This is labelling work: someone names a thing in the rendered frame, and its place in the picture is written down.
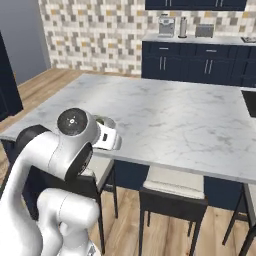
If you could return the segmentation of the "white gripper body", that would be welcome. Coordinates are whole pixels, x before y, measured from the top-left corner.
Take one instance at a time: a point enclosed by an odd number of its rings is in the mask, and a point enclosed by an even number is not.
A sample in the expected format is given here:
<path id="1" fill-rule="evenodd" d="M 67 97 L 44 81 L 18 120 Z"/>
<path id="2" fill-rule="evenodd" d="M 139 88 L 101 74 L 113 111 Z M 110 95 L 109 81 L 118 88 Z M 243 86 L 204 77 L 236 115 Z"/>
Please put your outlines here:
<path id="1" fill-rule="evenodd" d="M 115 129 L 101 127 L 99 138 L 93 144 L 93 147 L 103 150 L 119 150 L 121 144 L 122 139 Z"/>

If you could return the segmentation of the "dark blue island counter base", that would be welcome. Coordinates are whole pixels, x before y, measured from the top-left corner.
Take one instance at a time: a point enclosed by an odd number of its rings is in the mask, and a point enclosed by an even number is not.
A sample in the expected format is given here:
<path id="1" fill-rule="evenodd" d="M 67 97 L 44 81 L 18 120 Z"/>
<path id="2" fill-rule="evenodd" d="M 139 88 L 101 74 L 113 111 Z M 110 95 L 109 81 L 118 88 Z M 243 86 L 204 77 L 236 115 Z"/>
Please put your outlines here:
<path id="1" fill-rule="evenodd" d="M 125 161 L 115 161 L 116 185 L 139 190 L 145 181 L 149 167 Z M 23 190 L 28 211 L 34 220 L 38 219 L 36 201 L 39 194 L 48 187 L 65 189 L 66 183 L 32 167 Z M 212 207 L 234 210 L 239 199 L 242 184 L 235 181 L 204 177 L 204 190 L 208 203 Z"/>

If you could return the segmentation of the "dark blue lower cupboard run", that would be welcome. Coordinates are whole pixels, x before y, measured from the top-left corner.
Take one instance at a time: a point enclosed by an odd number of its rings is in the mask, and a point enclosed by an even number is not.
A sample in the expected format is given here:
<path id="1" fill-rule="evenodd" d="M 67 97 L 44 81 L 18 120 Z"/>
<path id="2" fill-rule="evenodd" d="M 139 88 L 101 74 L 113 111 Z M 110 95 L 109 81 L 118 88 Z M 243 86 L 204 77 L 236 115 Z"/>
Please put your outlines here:
<path id="1" fill-rule="evenodd" d="M 143 41 L 141 77 L 256 88 L 256 46 Z"/>

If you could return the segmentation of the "dark blue tall cupboard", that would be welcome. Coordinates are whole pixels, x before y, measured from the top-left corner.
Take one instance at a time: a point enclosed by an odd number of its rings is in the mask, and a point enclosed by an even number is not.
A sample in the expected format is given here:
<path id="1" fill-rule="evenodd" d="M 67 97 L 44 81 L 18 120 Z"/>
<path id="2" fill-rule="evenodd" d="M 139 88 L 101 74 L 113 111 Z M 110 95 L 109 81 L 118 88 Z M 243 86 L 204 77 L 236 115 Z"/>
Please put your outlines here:
<path id="1" fill-rule="evenodd" d="M 21 97 L 0 32 L 0 122 L 22 110 Z"/>

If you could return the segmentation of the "silver coffee machine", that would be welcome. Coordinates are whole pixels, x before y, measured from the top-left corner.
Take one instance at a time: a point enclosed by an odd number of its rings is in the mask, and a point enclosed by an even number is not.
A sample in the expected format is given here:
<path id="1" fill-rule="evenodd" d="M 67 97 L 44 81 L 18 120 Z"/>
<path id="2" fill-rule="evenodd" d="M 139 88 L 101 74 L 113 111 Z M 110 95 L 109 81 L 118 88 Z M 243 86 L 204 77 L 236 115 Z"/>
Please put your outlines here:
<path id="1" fill-rule="evenodd" d="M 167 15 L 159 17 L 159 34 L 161 36 L 173 37 L 175 31 L 175 18 Z"/>

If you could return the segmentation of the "steel paper towel holder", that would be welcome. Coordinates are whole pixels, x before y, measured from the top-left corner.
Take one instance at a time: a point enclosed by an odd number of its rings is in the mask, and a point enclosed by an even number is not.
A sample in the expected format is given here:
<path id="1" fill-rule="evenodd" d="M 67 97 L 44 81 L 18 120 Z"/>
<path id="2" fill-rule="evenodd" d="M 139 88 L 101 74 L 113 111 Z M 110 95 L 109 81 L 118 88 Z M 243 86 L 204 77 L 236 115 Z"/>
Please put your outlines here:
<path id="1" fill-rule="evenodd" d="M 186 38 L 186 31 L 187 31 L 187 18 L 181 17 L 180 21 L 180 32 L 179 32 L 179 38 Z"/>

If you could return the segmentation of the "black sink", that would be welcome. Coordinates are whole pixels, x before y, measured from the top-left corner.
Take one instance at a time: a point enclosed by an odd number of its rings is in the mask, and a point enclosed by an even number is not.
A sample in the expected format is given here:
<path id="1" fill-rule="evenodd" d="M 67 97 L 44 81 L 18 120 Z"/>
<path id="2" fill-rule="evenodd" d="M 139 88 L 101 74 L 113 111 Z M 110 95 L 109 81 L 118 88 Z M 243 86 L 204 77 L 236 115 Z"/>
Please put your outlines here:
<path id="1" fill-rule="evenodd" d="M 252 118 L 256 118 L 256 91 L 242 91 L 247 110 Z"/>

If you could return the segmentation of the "silver toaster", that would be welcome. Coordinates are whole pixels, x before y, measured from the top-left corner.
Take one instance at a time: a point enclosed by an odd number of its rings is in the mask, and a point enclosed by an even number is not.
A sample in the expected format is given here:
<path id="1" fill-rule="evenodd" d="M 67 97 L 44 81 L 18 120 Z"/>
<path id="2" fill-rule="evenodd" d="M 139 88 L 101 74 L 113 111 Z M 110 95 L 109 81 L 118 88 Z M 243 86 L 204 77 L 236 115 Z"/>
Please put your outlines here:
<path id="1" fill-rule="evenodd" d="M 212 38 L 214 34 L 213 24 L 198 24 L 195 30 L 196 37 L 208 37 Z"/>

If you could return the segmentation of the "dark blue wall cupboard run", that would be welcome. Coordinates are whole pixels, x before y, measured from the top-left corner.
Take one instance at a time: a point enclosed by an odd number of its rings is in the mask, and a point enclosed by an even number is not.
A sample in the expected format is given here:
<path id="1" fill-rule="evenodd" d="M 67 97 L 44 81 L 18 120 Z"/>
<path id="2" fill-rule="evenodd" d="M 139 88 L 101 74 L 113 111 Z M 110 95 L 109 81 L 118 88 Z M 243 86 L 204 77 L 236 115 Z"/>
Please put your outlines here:
<path id="1" fill-rule="evenodd" d="M 247 0 L 145 0 L 146 10 L 244 11 Z"/>

